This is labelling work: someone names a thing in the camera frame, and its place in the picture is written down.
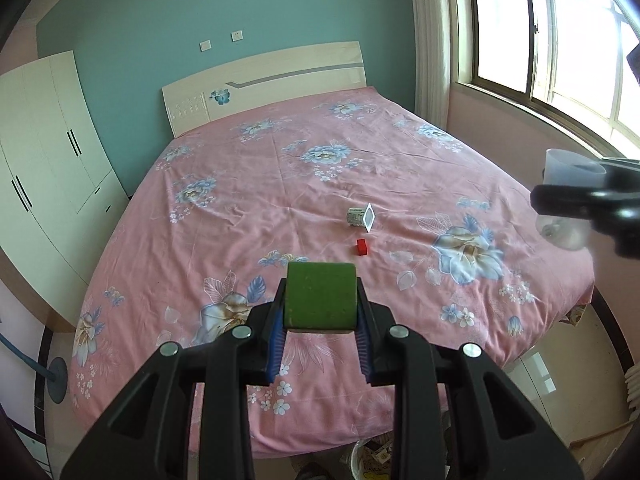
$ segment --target door handle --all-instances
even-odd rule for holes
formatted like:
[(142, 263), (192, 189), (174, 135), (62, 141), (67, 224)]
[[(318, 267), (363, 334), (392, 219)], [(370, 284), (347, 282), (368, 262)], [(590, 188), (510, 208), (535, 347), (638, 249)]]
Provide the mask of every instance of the door handle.
[(22, 191), (22, 194), (24, 195), (24, 197), (27, 199), (27, 203), (29, 204), (29, 207), (33, 207), (33, 204), (31, 203), (31, 200), (29, 200), (29, 195), (27, 195), (27, 193), (25, 192), (24, 188), (22, 187), (22, 184), (20, 182), (20, 179), (18, 178), (18, 176), (15, 176), (15, 180), (18, 183), (18, 186), (20, 186), (20, 190)]
[(74, 142), (76, 143), (76, 148), (78, 149), (78, 153), (80, 153), (80, 155), (82, 155), (82, 150), (80, 149), (80, 144), (78, 144), (78, 141), (76, 140), (76, 136), (74, 135), (74, 129), (71, 128), (69, 131), (71, 132), (71, 136), (73, 137)]
[(29, 212), (29, 208), (24, 203), (24, 200), (22, 199), (22, 196), (20, 195), (20, 192), (18, 191), (18, 188), (15, 187), (15, 182), (12, 180), (11, 183), (14, 185), (15, 193), (18, 196), (18, 198), (20, 199), (20, 202), (22, 202), (22, 206), (24, 207), (24, 210), (28, 213)]
[(74, 149), (74, 153), (76, 154), (76, 156), (79, 156), (78, 155), (78, 150), (76, 150), (76, 145), (71, 140), (71, 136), (69, 135), (69, 130), (66, 132), (66, 138), (69, 139), (69, 142), (71, 142), (71, 147)]

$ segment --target bed frame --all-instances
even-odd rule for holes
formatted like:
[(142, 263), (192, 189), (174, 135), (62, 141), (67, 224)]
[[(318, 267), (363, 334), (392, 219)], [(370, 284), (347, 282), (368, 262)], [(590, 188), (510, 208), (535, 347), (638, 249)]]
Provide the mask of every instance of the bed frame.
[(357, 41), (299, 46), (215, 66), (162, 87), (174, 137), (260, 106), (367, 85)]

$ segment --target green block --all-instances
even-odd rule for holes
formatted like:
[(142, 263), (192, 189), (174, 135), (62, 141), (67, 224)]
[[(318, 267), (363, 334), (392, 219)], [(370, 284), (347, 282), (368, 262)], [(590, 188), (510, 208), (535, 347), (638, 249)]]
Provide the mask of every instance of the green block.
[(290, 262), (284, 326), (301, 332), (350, 332), (356, 328), (357, 297), (355, 265)]

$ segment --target small red cube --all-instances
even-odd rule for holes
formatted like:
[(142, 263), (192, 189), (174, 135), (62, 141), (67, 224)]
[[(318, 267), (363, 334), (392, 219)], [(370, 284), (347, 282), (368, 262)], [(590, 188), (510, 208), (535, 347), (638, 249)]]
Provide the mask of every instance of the small red cube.
[(356, 242), (358, 248), (358, 256), (367, 256), (367, 243), (364, 238), (361, 238)]

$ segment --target screw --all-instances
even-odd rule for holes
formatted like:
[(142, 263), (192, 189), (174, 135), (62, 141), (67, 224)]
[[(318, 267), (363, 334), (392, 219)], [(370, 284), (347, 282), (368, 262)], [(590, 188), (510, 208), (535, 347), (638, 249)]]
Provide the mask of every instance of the screw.
[(467, 343), (462, 347), (462, 351), (467, 357), (480, 357), (482, 349), (475, 343)]
[(247, 325), (238, 325), (231, 331), (233, 337), (236, 339), (247, 339), (251, 337), (251, 327)]
[(160, 353), (164, 357), (171, 357), (172, 355), (176, 355), (178, 353), (178, 345), (173, 341), (169, 341), (168, 343), (164, 343), (160, 347)]
[(409, 329), (402, 325), (393, 325), (389, 329), (389, 333), (391, 337), (395, 337), (396, 339), (404, 339), (405, 337), (409, 337)]

